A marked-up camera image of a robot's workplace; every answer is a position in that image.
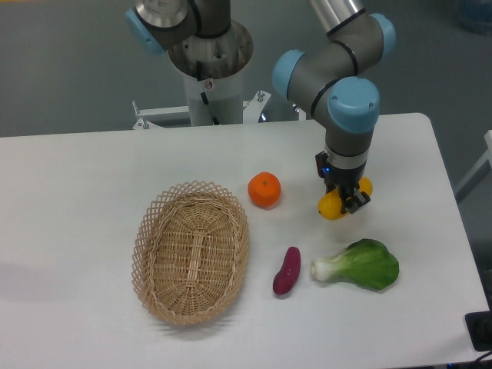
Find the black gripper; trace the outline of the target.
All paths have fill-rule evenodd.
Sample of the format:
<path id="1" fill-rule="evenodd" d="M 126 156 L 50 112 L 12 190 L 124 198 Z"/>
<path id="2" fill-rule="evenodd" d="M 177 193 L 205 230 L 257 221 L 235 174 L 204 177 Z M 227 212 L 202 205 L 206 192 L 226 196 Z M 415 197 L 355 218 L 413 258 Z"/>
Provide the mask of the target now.
<path id="1" fill-rule="evenodd" d="M 325 193 L 339 189 L 341 213 L 353 214 L 371 201 L 371 188 L 362 188 L 359 181 L 367 164 L 367 151 L 355 156 L 336 153 L 327 145 L 315 155 L 318 176 L 323 180 Z"/>

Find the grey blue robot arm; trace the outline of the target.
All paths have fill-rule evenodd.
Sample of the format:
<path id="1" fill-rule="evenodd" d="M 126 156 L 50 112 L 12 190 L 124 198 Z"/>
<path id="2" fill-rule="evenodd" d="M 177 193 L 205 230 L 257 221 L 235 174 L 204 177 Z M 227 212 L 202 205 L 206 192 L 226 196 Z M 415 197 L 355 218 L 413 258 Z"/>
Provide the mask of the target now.
<path id="1" fill-rule="evenodd" d="M 370 200 L 360 182 L 381 102 L 377 87 L 360 73 L 394 48 L 396 33 L 390 20 L 368 13 L 359 1 L 313 1 L 311 7 L 327 44 L 315 55 L 285 52 L 272 84 L 324 128 L 317 172 L 339 200 L 338 214 L 351 214 Z M 253 41 L 231 17 L 230 2 L 137 1 L 125 19 L 148 53 L 167 53 L 190 81 L 193 125 L 242 122 L 242 91 L 233 80 L 250 62 Z"/>

